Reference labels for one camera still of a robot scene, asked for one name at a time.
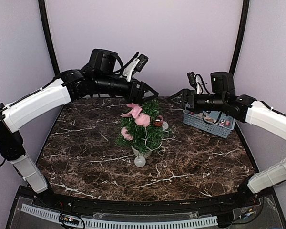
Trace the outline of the pink fabric bow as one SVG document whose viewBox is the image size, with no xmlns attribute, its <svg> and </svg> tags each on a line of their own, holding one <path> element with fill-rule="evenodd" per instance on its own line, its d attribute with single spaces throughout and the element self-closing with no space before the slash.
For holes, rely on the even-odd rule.
<svg viewBox="0 0 286 229">
<path fill-rule="evenodd" d="M 130 104 L 127 104 L 126 106 L 131 108 L 131 110 L 128 113 L 121 114 L 121 117 L 131 117 L 132 116 L 134 119 L 139 117 L 139 115 L 142 111 L 142 108 L 139 105 L 134 104 L 134 103 L 130 103 Z"/>
</svg>

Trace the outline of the pink pompom ornament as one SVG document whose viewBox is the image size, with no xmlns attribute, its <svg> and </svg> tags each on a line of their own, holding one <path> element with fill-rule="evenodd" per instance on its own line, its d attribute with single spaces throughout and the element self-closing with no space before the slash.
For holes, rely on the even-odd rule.
<svg viewBox="0 0 286 229">
<path fill-rule="evenodd" d="M 125 140 L 133 141 L 133 137 L 132 137 L 132 135 L 128 132 L 128 130 L 127 130 L 126 127 L 123 127 L 123 128 L 121 129 L 121 135 L 122 135 L 122 137 L 123 137 Z"/>
<path fill-rule="evenodd" d="M 144 113 L 140 113 L 136 118 L 135 123 L 138 126 L 148 127 L 150 125 L 150 116 Z"/>
</svg>

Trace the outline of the pink shiny bauble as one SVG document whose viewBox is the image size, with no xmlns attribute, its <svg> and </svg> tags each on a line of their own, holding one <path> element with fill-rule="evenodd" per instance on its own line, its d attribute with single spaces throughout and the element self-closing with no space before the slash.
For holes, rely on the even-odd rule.
<svg viewBox="0 0 286 229">
<path fill-rule="evenodd" d="M 156 127 L 162 127 L 163 123 L 164 123 L 164 119 L 161 115 L 157 116 L 153 121 L 153 125 Z"/>
</svg>

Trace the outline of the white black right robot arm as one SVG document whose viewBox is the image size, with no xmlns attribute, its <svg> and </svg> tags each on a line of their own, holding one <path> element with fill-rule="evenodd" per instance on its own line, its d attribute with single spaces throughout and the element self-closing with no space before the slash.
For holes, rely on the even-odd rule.
<svg viewBox="0 0 286 229">
<path fill-rule="evenodd" d="M 256 125 L 286 140 L 286 114 L 248 95 L 237 96 L 233 75 L 228 72 L 210 74 L 212 93 L 199 94 L 195 74 L 187 74 L 193 87 L 182 89 L 169 97 L 169 101 L 191 112 L 219 111 L 242 123 Z M 256 194 L 271 186 L 286 182 L 286 158 L 246 179 L 234 195 L 234 203 L 244 207 Z"/>
</svg>

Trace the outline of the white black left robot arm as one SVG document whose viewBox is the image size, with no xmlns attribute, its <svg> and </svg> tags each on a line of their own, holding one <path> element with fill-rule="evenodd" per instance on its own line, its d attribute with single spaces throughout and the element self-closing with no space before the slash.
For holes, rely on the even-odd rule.
<svg viewBox="0 0 286 229">
<path fill-rule="evenodd" d="M 39 194 L 40 202 L 47 208 L 54 208 L 58 198 L 49 191 L 45 176 L 24 149 L 19 130 L 48 111 L 88 95 L 120 96 L 134 104 L 156 98 L 158 93 L 154 89 L 133 78 L 147 62 L 148 57 L 137 52 L 123 64 L 118 53 L 94 49 L 88 63 L 80 70 L 59 73 L 48 84 L 23 98 L 7 105 L 0 104 L 0 154 Z"/>
</svg>

